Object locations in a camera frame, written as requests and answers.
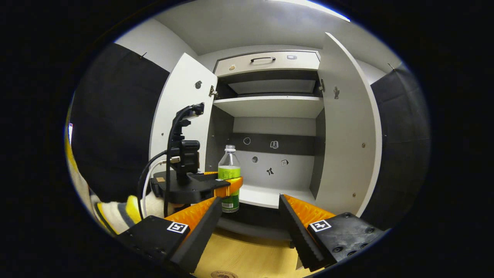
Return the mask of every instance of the ceiling light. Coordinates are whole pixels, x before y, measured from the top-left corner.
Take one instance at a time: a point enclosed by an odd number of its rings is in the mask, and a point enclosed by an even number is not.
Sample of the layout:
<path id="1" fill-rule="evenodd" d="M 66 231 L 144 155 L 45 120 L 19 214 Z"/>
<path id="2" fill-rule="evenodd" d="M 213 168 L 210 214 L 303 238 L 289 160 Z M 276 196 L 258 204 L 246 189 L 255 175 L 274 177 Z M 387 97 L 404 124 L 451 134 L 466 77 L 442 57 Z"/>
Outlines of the ceiling light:
<path id="1" fill-rule="evenodd" d="M 336 17 L 339 17 L 343 20 L 346 20 L 348 22 L 350 22 L 350 19 L 342 16 L 341 14 L 335 12 L 335 11 L 332 11 L 326 7 L 323 7 L 319 4 L 316 4 L 316 3 L 312 3 L 310 1 L 307 1 L 307 0 L 266 0 L 266 1 L 277 1 L 277 2 L 285 2 L 285 3 L 292 3 L 292 4 L 297 4 L 297 5 L 302 5 L 302 6 L 306 6 L 306 7 L 309 7 L 309 8 L 312 8 L 312 9 L 316 9 L 316 10 L 320 10 L 322 12 L 325 12 L 325 13 L 328 13 L 330 15 L 334 15 Z"/>

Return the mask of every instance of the drawer handle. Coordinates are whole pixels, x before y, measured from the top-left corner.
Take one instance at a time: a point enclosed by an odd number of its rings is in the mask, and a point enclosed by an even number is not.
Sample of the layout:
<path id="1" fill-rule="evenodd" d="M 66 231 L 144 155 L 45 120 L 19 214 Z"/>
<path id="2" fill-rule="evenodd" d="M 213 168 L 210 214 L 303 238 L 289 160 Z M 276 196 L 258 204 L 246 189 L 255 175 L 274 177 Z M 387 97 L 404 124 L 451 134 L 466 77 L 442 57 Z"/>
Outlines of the drawer handle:
<path id="1" fill-rule="evenodd" d="M 261 57 L 261 58 L 254 58 L 254 59 L 251 59 L 251 60 L 250 60 L 250 62 L 252 63 L 252 62 L 254 62 L 254 60 L 257 60 L 257 59 L 273 59 L 273 61 L 274 61 L 274 60 L 276 60 L 276 58 L 275 58 L 275 57 Z"/>

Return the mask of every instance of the plastic bottle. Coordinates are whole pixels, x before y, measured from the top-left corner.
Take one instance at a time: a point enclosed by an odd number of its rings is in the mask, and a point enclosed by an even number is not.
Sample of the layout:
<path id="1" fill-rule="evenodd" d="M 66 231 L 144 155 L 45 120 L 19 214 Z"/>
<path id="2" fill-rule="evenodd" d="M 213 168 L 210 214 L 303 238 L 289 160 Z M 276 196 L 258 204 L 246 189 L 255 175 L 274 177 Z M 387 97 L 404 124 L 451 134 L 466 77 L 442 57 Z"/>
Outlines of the plastic bottle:
<path id="1" fill-rule="evenodd" d="M 227 180 L 240 176 L 240 161 L 235 155 L 235 146 L 226 145 L 225 155 L 218 163 L 218 178 Z M 239 193 L 240 189 L 222 200 L 221 207 L 223 212 L 230 213 L 239 210 Z"/>

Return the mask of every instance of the white cable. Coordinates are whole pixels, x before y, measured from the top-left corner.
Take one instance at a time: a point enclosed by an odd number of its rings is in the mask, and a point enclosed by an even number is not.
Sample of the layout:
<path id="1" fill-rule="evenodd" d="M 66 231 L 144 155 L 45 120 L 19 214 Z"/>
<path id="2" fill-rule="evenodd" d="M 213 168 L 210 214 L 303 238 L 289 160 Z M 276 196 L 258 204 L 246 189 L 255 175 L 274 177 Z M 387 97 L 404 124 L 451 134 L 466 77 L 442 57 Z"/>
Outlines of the white cable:
<path id="1" fill-rule="evenodd" d="M 142 189 L 142 216 L 144 218 L 147 217 L 147 213 L 146 213 L 146 190 L 148 189 L 149 178 L 151 177 L 151 172 L 158 165 L 161 165 L 161 164 L 166 164 L 166 159 L 160 160 L 158 163 L 156 163 L 155 165 L 151 166 L 149 168 L 148 174 L 146 175 L 146 181 L 144 182 L 144 188 Z"/>

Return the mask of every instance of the bottle label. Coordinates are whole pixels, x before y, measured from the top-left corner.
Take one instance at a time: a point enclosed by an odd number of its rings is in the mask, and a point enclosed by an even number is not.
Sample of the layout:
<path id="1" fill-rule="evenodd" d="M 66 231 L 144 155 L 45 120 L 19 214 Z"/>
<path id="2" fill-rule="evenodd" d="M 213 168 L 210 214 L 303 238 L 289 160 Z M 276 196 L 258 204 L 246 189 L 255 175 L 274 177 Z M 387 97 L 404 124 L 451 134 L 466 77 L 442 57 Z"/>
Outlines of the bottle label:
<path id="1" fill-rule="evenodd" d="M 218 178 L 222 180 L 233 179 L 240 177 L 240 167 L 233 168 L 232 166 L 218 167 Z"/>
<path id="2" fill-rule="evenodd" d="M 240 177 L 240 167 L 236 166 L 219 166 L 218 178 L 227 180 Z M 221 201 L 223 212 L 235 212 L 239 208 L 239 193 L 240 189 L 232 193 L 230 196 Z"/>
<path id="3" fill-rule="evenodd" d="M 239 208 L 239 193 L 240 189 L 232 193 L 230 196 L 221 200 L 223 212 L 233 212 Z"/>

